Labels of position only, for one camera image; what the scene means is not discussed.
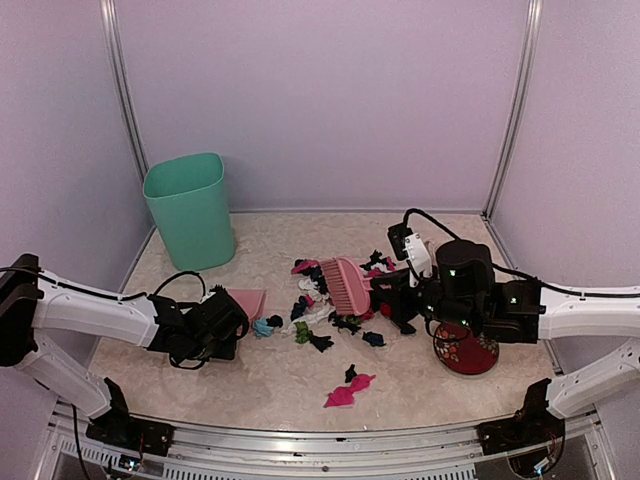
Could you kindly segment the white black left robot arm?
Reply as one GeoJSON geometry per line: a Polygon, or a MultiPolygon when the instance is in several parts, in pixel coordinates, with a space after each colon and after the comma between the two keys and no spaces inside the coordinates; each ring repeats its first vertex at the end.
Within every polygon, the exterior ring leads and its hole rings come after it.
{"type": "Polygon", "coordinates": [[[109,338],[166,355],[179,368],[198,369],[231,359],[250,321],[221,286],[196,302],[178,302],[159,291],[133,295],[93,290],[62,279],[21,255],[1,270],[1,365],[30,375],[81,410],[121,445],[140,434],[121,388],[100,378],[58,346],[49,330],[109,338]]]}

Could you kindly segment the pink plastic dustpan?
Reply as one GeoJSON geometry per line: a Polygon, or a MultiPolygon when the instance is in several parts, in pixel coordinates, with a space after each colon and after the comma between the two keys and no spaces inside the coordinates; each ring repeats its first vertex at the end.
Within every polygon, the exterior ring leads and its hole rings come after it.
{"type": "Polygon", "coordinates": [[[263,316],[266,301],[264,289],[229,289],[228,293],[245,311],[250,323],[263,316]]]}

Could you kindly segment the pink plastic hand brush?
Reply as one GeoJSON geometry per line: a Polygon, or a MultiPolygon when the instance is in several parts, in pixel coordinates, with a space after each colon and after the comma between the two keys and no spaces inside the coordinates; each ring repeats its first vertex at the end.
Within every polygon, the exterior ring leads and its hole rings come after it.
{"type": "Polygon", "coordinates": [[[323,260],[319,265],[340,316],[362,316],[370,309],[370,280],[358,265],[344,257],[323,260]]]}

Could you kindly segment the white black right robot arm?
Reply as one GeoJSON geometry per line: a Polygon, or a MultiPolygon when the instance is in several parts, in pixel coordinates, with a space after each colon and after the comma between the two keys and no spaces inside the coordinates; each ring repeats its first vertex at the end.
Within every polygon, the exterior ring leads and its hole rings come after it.
{"type": "Polygon", "coordinates": [[[535,442],[551,424],[568,418],[639,380],[639,290],[597,291],[546,284],[525,274],[498,282],[498,266],[484,244],[454,239],[430,252],[416,234],[390,241],[404,260],[401,297],[413,314],[448,323],[496,343],[591,336],[621,337],[611,353],[553,379],[531,385],[511,433],[535,442]]]}

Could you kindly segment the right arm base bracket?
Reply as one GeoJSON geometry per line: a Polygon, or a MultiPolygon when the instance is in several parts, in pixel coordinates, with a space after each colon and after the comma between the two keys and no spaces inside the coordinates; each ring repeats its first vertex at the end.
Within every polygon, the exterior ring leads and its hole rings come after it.
{"type": "Polygon", "coordinates": [[[484,455],[504,453],[564,438],[565,420],[557,418],[548,410],[546,394],[550,384],[550,379],[543,379],[530,385],[522,407],[513,416],[483,422],[476,427],[484,455]]]}

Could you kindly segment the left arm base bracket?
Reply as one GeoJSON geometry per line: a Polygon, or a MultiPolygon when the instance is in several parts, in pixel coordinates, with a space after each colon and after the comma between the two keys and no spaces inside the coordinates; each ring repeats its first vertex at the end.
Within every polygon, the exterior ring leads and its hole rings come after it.
{"type": "Polygon", "coordinates": [[[175,428],[164,422],[132,416],[121,388],[109,378],[104,382],[110,394],[106,413],[91,419],[86,436],[102,443],[144,454],[166,457],[175,428]]]}

